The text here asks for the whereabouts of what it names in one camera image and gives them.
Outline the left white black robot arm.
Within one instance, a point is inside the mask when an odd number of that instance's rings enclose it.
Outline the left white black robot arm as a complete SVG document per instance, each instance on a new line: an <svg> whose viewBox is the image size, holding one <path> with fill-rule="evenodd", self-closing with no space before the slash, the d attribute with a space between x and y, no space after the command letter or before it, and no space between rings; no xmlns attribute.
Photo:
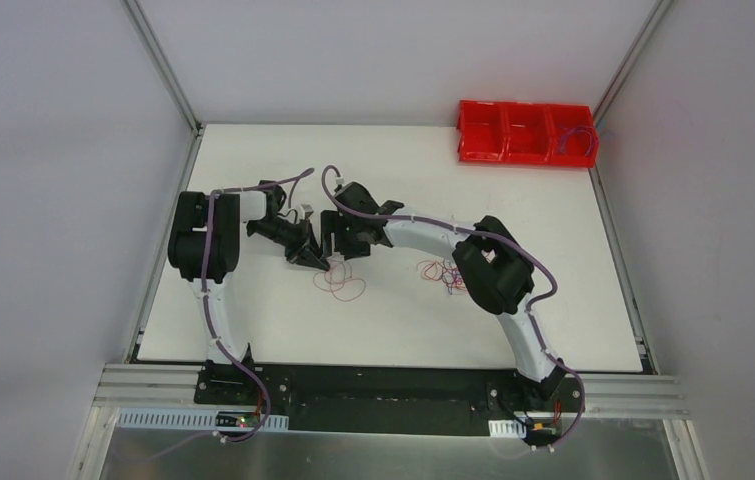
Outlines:
<svg viewBox="0 0 755 480"><path fill-rule="evenodd" d="M239 192L183 191L177 197L167 246L169 264L189 283L208 341L194 394L199 404L261 400L246 323L237 317L234 279L241 236L259 235L283 249L285 260L326 272L306 216L288 220L281 183L262 180Z"/></svg>

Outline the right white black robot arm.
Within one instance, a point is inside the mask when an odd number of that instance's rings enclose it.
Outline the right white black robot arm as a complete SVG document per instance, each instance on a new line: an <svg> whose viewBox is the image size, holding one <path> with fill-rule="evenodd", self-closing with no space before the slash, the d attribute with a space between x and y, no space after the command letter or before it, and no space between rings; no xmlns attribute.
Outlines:
<svg viewBox="0 0 755 480"><path fill-rule="evenodd" d="M498 218L463 225L414 213L396 201L379 205L357 182L324 191L356 241L451 260L473 302L501 325L525 404L543 410L558 400L569 371L534 312L534 304L552 297L558 284Z"/></svg>

